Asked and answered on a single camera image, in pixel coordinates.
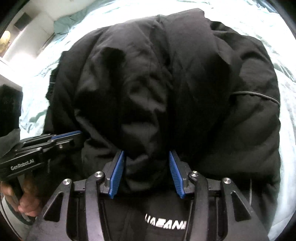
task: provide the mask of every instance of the white lettering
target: white lettering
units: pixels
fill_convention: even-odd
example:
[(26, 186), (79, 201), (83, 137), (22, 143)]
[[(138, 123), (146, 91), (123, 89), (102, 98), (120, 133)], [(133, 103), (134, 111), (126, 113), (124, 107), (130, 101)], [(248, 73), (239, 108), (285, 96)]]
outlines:
[(155, 227), (162, 228), (163, 225), (165, 224), (165, 221), (166, 221), (166, 219), (164, 219), (164, 218), (159, 218), (159, 219), (157, 220), (157, 223), (156, 223)]
[(11, 170), (15, 170), (15, 169), (18, 169), (18, 168), (20, 168), (20, 167), (25, 167), (25, 166), (27, 166), (27, 165), (29, 165), (29, 164), (34, 163), (34, 162), (35, 162), (34, 159), (31, 159), (30, 162), (29, 162), (29, 161), (26, 161), (26, 162), (23, 162), (23, 163), (19, 163), (17, 166), (12, 166), (12, 167), (10, 167), (10, 169), (11, 169)]
[(181, 229), (185, 229), (185, 228), (186, 228), (186, 224), (187, 224), (187, 221), (184, 221), (184, 223), (183, 223)]
[(185, 229), (186, 224), (187, 224), (187, 221), (180, 221), (179, 222), (178, 220), (175, 220), (173, 222), (173, 220), (171, 220), (171, 219), (166, 221), (166, 219), (164, 219), (164, 218), (159, 218), (156, 222), (156, 217), (151, 217), (150, 215), (148, 215), (148, 213), (146, 213), (146, 215), (145, 215), (145, 222), (147, 222), (155, 227), (158, 227), (158, 228), (164, 228), (164, 229), (177, 228), (178, 230)]
[(155, 226), (155, 217), (152, 217), (150, 220), (150, 224), (152, 224), (153, 226)]
[(166, 224), (163, 226), (164, 229), (172, 229), (173, 220), (168, 220)]
[(179, 229), (182, 227), (182, 225), (183, 225), (183, 221), (181, 221), (181, 222), (179, 223), (179, 221), (176, 220), (176, 221), (174, 222), (174, 224), (172, 225), (172, 229), (177, 228), (177, 229), (179, 230)]

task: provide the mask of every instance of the black fabric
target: black fabric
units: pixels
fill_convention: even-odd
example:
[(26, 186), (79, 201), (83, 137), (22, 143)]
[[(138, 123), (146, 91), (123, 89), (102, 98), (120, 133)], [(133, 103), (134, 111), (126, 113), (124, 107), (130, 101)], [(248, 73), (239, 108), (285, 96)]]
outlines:
[[(206, 177), (232, 178), (247, 199), (252, 180), (252, 206), (270, 229), (280, 182), (280, 99), (259, 40), (193, 9), (95, 30), (63, 54), (55, 75), (48, 115), (54, 133), (82, 130), (88, 137), (75, 160), (83, 178), (122, 149), (119, 192), (132, 194), (130, 202), (136, 193), (173, 190), (168, 151), (175, 149)], [(111, 225), (113, 240), (179, 237), (139, 222), (144, 203), (122, 211)], [(157, 212), (169, 218), (182, 210), (174, 199), (172, 206)]]
[[(49, 103), (51, 103), (51, 101), (52, 101), (52, 95), (54, 92), (54, 84), (57, 79), (57, 74), (59, 72), (60, 62), (62, 62), (62, 60), (63, 60), (64, 53), (66, 53), (66, 52), (62, 53), (62, 55), (59, 59), (59, 64), (58, 64), (57, 68), (55, 68), (51, 72), (51, 75), (50, 75), (48, 91), (45, 96), (46, 99), (49, 101)], [(45, 120), (44, 120), (44, 134), (51, 134), (51, 133), (54, 133), (54, 127), (52, 125), (52, 110), (51, 110), (51, 106), (49, 105), (46, 116), (45, 116)]]
[(0, 85), (0, 137), (19, 128), (22, 91), (8, 85)]
[[(173, 189), (142, 193), (133, 196), (132, 200), (130, 197), (115, 197), (105, 201), (111, 239), (182, 240), (186, 227), (182, 225), (188, 219), (189, 205), (190, 201), (181, 200)], [(165, 222), (157, 223), (159, 219), (165, 219)], [(180, 226), (173, 225), (176, 220)], [(167, 228), (155, 226), (167, 222)]]

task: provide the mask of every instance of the drawstring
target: drawstring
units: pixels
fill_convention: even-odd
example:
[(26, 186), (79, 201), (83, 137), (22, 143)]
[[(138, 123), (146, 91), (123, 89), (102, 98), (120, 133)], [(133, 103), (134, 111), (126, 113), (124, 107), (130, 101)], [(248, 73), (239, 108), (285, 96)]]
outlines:
[(250, 205), (252, 205), (252, 179), (250, 179), (250, 195), (249, 195)]

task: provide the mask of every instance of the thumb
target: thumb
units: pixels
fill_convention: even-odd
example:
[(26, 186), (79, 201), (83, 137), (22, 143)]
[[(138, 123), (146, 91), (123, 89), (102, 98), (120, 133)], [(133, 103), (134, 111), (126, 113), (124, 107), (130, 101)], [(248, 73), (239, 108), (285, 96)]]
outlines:
[(6, 182), (1, 182), (0, 184), (0, 191), (7, 196), (13, 196), (14, 192), (13, 192), (13, 188), (11, 187), (11, 185), (9, 185)]

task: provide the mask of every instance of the blue gripper pad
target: blue gripper pad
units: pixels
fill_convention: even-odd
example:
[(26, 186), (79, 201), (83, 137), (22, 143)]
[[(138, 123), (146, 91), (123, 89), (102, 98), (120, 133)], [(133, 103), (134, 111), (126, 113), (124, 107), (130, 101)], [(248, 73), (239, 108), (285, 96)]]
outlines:
[(169, 152), (169, 164), (170, 164), (170, 172), (174, 180), (176, 191), (180, 196), (180, 198), (183, 199), (185, 197), (185, 191), (183, 188), (183, 179), (181, 177), (181, 174), (179, 172), (178, 166), (176, 164), (176, 161), (173, 157), (172, 152)]
[(82, 133), (82, 132), (81, 131), (73, 131), (73, 132), (69, 132), (69, 133), (65, 133), (65, 134), (53, 136), (51, 138), (51, 140), (55, 140), (55, 139), (59, 139), (59, 138), (62, 138), (62, 137), (67, 137), (67, 136), (72, 136), (72, 135), (79, 134), (79, 133)]
[(111, 199), (113, 199), (113, 197), (118, 191), (123, 169), (124, 169), (124, 151), (121, 151), (117, 164), (110, 178), (110, 189), (109, 189), (108, 195)]

